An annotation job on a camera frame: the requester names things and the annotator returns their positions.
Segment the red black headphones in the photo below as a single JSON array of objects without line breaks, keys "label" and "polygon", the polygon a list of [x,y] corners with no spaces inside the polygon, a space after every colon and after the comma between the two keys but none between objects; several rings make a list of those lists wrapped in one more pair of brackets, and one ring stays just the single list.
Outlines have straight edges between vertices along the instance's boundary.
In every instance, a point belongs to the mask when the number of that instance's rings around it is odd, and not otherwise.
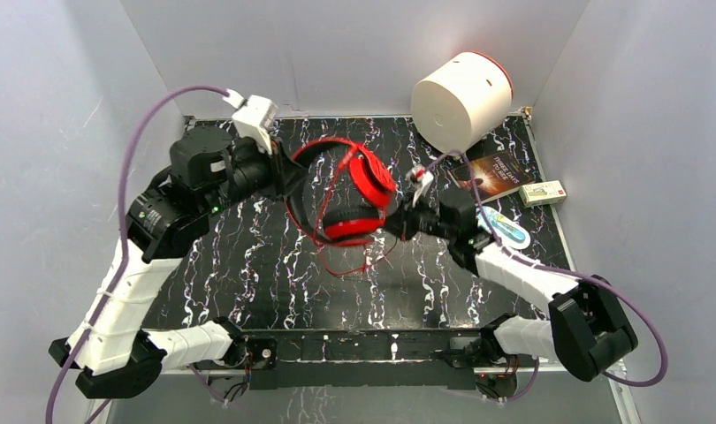
[{"label": "red black headphones", "polygon": [[303,181],[286,198],[295,225],[318,246],[354,247],[374,241],[396,194],[391,172],[364,144],[340,137],[323,137],[298,148],[292,159],[309,170],[332,150],[340,156],[333,166],[322,202],[313,213],[305,203]]}]

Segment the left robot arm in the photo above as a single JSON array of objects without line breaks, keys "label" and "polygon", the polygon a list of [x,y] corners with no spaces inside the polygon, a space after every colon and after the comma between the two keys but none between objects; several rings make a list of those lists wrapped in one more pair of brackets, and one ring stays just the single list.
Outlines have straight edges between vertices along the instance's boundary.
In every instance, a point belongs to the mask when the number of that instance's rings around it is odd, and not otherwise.
[{"label": "left robot arm", "polygon": [[168,370],[203,361],[241,367],[251,359],[247,334],[227,318],[175,330],[143,323],[214,217],[256,194],[281,200],[308,170],[279,138],[261,151],[254,139],[216,127],[185,132],[169,157],[127,210],[112,269],[85,321],[50,345],[58,364],[79,371],[75,384],[85,398],[133,398]]}]

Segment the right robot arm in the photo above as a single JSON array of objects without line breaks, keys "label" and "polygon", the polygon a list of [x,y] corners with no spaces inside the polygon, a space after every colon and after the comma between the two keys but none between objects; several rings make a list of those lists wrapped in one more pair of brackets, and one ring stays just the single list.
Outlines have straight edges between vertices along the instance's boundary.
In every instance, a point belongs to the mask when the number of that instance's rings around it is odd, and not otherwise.
[{"label": "right robot arm", "polygon": [[454,262],[472,275],[517,294],[545,314],[543,320],[503,314],[467,346],[493,366],[515,355],[558,361],[589,382],[638,346],[638,338],[610,284],[549,269],[504,242],[484,207],[452,206],[407,194],[385,219],[399,239],[418,233],[443,239]]}]

